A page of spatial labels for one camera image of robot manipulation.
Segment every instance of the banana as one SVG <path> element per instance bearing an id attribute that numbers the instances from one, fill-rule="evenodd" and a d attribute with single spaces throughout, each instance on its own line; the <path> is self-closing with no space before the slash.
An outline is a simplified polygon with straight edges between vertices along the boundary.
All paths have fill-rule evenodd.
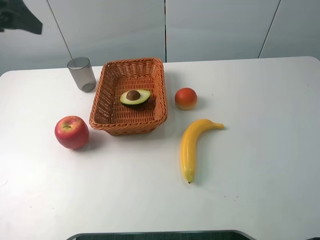
<path id="1" fill-rule="evenodd" d="M 208 119 L 199 119 L 191 123 L 184 131 L 181 141 L 180 164 L 182 174 L 189 184 L 194 181 L 196 172 L 196 145 L 198 136 L 210 129 L 224 128 L 223 124 L 214 123 Z"/>

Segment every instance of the black object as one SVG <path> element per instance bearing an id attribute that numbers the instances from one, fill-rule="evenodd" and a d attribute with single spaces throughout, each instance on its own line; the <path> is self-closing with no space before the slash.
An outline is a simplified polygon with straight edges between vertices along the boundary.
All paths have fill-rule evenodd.
<path id="1" fill-rule="evenodd" d="M 79 234 L 76 240 L 249 240 L 237 232 L 159 232 Z"/>
<path id="2" fill-rule="evenodd" d="M 5 29 L 20 29 L 40 35 L 42 23 L 22 0 L 0 0 L 0 33 Z"/>

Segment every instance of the white wall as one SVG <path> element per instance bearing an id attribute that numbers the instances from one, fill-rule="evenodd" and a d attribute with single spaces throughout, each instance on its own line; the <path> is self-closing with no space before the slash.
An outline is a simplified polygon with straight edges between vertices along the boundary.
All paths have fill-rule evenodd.
<path id="1" fill-rule="evenodd" d="M 0 75 L 10 70 L 64 68 L 71 59 L 46 0 L 23 0 L 43 23 L 42 35 L 0 32 Z"/>
<path id="2" fill-rule="evenodd" d="M 73 58 L 165 61 L 164 0 L 49 0 Z"/>
<path id="3" fill-rule="evenodd" d="M 281 0 L 260 57 L 298 56 L 320 60 L 320 0 Z"/>
<path id="4" fill-rule="evenodd" d="M 257 58 L 279 0 L 166 0 L 167 61 Z"/>

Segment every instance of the banana stem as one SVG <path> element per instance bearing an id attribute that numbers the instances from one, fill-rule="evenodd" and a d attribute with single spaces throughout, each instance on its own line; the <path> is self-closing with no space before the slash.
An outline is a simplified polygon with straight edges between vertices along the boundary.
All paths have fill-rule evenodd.
<path id="1" fill-rule="evenodd" d="M 225 128 L 225 126 L 221 123 L 215 123 L 214 125 L 215 125 L 216 129 L 224 129 Z"/>

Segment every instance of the basket rim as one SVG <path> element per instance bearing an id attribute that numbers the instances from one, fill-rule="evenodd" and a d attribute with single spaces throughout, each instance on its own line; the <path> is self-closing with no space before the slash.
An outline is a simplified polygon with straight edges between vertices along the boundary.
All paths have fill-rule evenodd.
<path id="1" fill-rule="evenodd" d="M 164 123 L 167 118 L 168 118 L 168 103 L 167 103 L 167 100 L 166 100 L 166 88 L 162 88 L 162 94 L 164 95 L 164 106 L 165 106 L 165 109 L 166 111 L 164 111 L 164 114 L 161 116 L 161 118 L 159 119 L 155 119 L 155 120 L 152 120 L 152 121 L 140 121 L 140 122 L 133 122 L 133 123 L 105 123 L 105 124 L 102 124 L 102 123 L 98 123 L 95 121 L 95 115 L 96 115 L 96 110 L 94 110 L 93 106 L 96 105 L 98 103 L 98 95 L 100 95 L 101 91 L 102 91 L 102 84 L 103 84 L 103 76 L 108 68 L 110 67 L 110 64 L 117 64 L 117 63 L 123 63 L 123 62 L 146 62 L 146 61 L 154 61 L 156 64 L 159 64 L 160 67 L 162 68 L 162 71 L 161 71 L 161 75 L 162 75 L 162 79 L 163 79 L 163 84 L 165 84 L 165 76 L 164 76 L 164 66 L 163 66 L 163 62 L 161 61 L 161 59 L 157 58 L 157 57 L 143 57 L 143 58 L 134 58 L 134 59 L 123 59 L 123 60 L 115 60 L 115 61 L 109 61 L 107 63 L 105 63 L 102 67 L 102 70 L 101 70 L 101 74 L 100 74 L 100 78 L 99 78 L 99 83 L 98 83 L 98 86 L 97 86 L 97 92 L 95 93 L 95 96 L 94 96 L 94 100 L 93 100 L 93 104 L 92 104 L 92 109 L 91 109 L 91 113 L 90 113 L 90 118 L 89 118 L 89 124 L 90 126 L 93 128 L 93 129 L 100 129 L 100 128 L 113 128 L 113 127 L 125 127 L 125 126 L 128 126 L 128 128 L 130 129 L 139 129 L 139 128 L 145 128 L 146 124 L 157 124 L 157 125 L 160 125 L 162 123 Z"/>

